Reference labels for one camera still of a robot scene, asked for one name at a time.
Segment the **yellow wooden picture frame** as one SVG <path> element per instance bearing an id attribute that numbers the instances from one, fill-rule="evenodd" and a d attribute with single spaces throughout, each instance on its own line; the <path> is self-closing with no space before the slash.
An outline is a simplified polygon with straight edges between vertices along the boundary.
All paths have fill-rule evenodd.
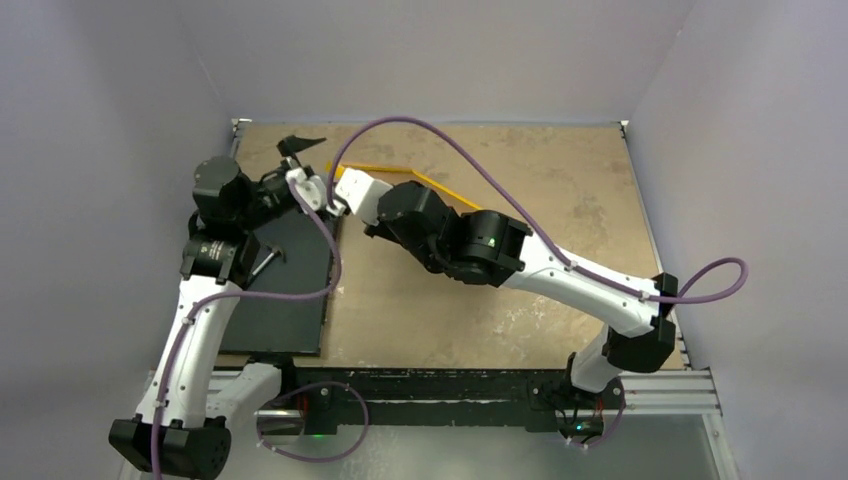
<path id="1" fill-rule="evenodd" d="M 334 181 L 338 183 L 347 169 L 355 169 L 368 173 L 374 178 L 390 183 L 400 184 L 406 181 L 416 181 L 427 186 L 438 193 L 440 198 L 459 213 L 468 213 L 481 210 L 482 207 L 465 196 L 439 183 L 435 179 L 410 167 L 383 166 L 366 164 L 361 162 L 342 162 L 335 170 Z"/>

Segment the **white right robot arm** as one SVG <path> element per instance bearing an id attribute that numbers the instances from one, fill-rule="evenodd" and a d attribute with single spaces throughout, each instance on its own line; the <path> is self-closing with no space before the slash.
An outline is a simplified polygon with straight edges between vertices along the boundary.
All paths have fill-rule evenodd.
<path id="1" fill-rule="evenodd" d="M 400 245 L 427 271 L 467 285 L 534 293 L 603 322 L 569 357 L 564 399 L 584 407 L 621 372 L 653 373 L 672 355 L 676 327 L 658 302 L 673 276 L 630 276 L 548 246 L 536 229 L 493 210 L 460 214 L 415 181 L 391 187 L 377 202 L 370 237 Z"/>

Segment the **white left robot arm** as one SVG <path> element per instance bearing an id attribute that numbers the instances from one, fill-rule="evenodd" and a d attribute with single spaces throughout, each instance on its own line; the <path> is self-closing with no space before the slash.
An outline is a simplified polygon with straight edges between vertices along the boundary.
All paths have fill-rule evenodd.
<path id="1" fill-rule="evenodd" d="M 108 440 L 124 459 L 155 479 L 215 479 L 231 451 L 232 432 L 265 403 L 284 409 L 298 382 L 273 364 L 246 365 L 216 394 L 209 387 L 222 339 L 242 298 L 260 249 L 256 229 L 301 208 L 331 241 L 316 215 L 326 203 L 323 179 L 298 153 L 320 139 L 294 135 L 277 144 L 282 160 L 258 180 L 237 161 L 216 156 L 194 171 L 196 210 L 179 269 L 173 324 L 152 381 L 130 419 L 113 422 Z"/>

